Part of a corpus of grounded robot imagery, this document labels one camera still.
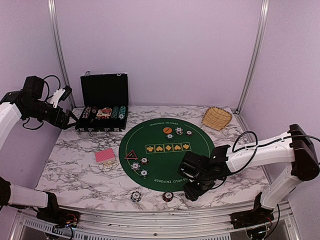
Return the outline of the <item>red chips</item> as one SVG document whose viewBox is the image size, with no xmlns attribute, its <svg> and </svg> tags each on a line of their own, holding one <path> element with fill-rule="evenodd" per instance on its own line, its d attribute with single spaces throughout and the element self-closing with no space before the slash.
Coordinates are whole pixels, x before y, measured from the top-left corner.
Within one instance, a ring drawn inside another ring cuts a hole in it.
<svg viewBox="0 0 320 240">
<path fill-rule="evenodd" d="M 142 157 L 140 159 L 140 162 L 141 162 L 142 165 L 146 165 L 146 164 L 149 163 L 149 159 L 147 157 Z"/>
<path fill-rule="evenodd" d="M 185 132 L 185 134 L 186 134 L 188 137 L 190 137 L 190 136 L 193 135 L 193 132 L 192 132 L 191 130 L 187 130 L 187 131 Z"/>
</svg>

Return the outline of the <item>red black chip stack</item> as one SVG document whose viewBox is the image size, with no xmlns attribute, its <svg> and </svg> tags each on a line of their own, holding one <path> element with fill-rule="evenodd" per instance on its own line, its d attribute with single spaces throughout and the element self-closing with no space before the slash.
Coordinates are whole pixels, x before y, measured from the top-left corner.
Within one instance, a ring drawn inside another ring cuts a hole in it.
<svg viewBox="0 0 320 240">
<path fill-rule="evenodd" d="M 174 198 L 174 194 L 173 192 L 171 191 L 166 191 L 162 194 L 162 199 L 165 201 L 165 202 L 170 202 L 172 201 Z"/>
</svg>

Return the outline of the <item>white chips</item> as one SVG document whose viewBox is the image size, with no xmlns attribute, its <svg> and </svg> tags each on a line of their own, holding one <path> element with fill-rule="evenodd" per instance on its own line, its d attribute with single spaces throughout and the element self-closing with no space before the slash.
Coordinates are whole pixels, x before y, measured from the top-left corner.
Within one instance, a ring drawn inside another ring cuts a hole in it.
<svg viewBox="0 0 320 240">
<path fill-rule="evenodd" d="M 138 171 L 140 168 L 141 168 L 141 165 L 139 162 L 133 162 L 131 164 L 131 167 L 130 167 L 133 171 Z"/>
<path fill-rule="evenodd" d="M 181 128 L 181 127 L 176 127 L 176 128 L 175 128 L 175 133 L 176 133 L 177 135 L 182 135 L 182 134 L 184 133 L 184 130 L 183 130 L 183 128 Z"/>
</svg>

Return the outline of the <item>orange big blind button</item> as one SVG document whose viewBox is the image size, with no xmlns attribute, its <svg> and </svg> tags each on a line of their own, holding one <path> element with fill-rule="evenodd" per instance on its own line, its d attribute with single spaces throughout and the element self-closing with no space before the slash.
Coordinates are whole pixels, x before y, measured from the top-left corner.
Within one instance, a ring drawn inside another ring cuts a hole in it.
<svg viewBox="0 0 320 240">
<path fill-rule="evenodd" d="M 168 135 L 168 134 L 171 134 L 173 130 L 171 127 L 164 127 L 163 132 Z"/>
</svg>

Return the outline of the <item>red playing card deck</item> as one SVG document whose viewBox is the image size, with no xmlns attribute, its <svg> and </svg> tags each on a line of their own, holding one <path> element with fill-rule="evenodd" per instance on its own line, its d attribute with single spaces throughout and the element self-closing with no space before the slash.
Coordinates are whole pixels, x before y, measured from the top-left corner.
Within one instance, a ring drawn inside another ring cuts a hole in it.
<svg viewBox="0 0 320 240">
<path fill-rule="evenodd" d="M 117 159 L 112 148 L 96 152 L 95 160 L 98 165 L 103 165 L 104 168 L 111 167 L 117 163 Z"/>
</svg>

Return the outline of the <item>black triangular dealer button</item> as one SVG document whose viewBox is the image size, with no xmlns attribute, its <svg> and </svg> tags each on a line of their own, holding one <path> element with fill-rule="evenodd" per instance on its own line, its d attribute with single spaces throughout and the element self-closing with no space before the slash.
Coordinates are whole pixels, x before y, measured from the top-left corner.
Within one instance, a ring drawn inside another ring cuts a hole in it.
<svg viewBox="0 0 320 240">
<path fill-rule="evenodd" d="M 139 159 L 134 150 L 131 150 L 124 158 L 126 160 L 138 160 Z"/>
</svg>

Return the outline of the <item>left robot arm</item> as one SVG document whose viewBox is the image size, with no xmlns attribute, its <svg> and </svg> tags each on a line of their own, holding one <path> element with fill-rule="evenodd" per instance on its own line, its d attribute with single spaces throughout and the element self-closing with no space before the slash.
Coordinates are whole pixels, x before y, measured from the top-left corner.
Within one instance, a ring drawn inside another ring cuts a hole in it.
<svg viewBox="0 0 320 240">
<path fill-rule="evenodd" d="M 47 77 L 28 76 L 23 88 L 0 101 L 0 205 L 35 208 L 37 218 L 57 224 L 76 222 L 78 212 L 62 209 L 54 193 L 36 190 L 44 164 L 60 130 L 75 126 L 75 115 L 58 106 L 72 92 L 58 86 L 43 97 Z"/>
</svg>

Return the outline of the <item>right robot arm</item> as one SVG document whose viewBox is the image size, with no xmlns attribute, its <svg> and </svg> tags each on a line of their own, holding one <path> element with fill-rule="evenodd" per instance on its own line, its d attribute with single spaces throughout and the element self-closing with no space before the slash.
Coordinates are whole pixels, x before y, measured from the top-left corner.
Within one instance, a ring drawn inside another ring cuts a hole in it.
<svg viewBox="0 0 320 240">
<path fill-rule="evenodd" d="M 314 136 L 307 135 L 298 124 L 289 131 L 266 140 L 255 140 L 236 149 L 234 146 L 215 147 L 210 156 L 188 151 L 177 172 L 190 181 L 183 186 L 187 199 L 196 201 L 211 189 L 216 180 L 238 174 L 245 168 L 285 163 L 285 168 L 270 187 L 257 197 L 257 206 L 248 212 L 247 219 L 258 224 L 276 205 L 300 183 L 320 174 Z"/>
</svg>

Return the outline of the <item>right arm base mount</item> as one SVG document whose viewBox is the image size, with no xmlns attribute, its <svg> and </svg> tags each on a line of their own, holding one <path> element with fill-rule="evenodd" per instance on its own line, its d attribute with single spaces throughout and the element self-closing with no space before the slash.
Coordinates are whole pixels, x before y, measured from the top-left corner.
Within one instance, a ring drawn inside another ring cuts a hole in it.
<svg viewBox="0 0 320 240">
<path fill-rule="evenodd" d="M 259 224 L 264 224 L 269 221 L 273 221 L 274 215 L 270 213 L 254 213 L 253 211 L 241 211 L 235 212 L 230 215 L 231 224 L 234 229 L 251 227 Z"/>
</svg>

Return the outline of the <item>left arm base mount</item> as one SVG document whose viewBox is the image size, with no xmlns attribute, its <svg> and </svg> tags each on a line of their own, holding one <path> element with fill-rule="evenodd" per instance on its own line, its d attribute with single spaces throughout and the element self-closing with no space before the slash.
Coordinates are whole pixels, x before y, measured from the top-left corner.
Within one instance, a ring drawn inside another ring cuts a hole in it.
<svg viewBox="0 0 320 240">
<path fill-rule="evenodd" d="M 39 210 L 36 217 L 40 220 L 56 224 L 57 228 L 76 227 L 78 225 L 80 213 L 67 209 L 61 209 L 57 213 Z"/>
</svg>

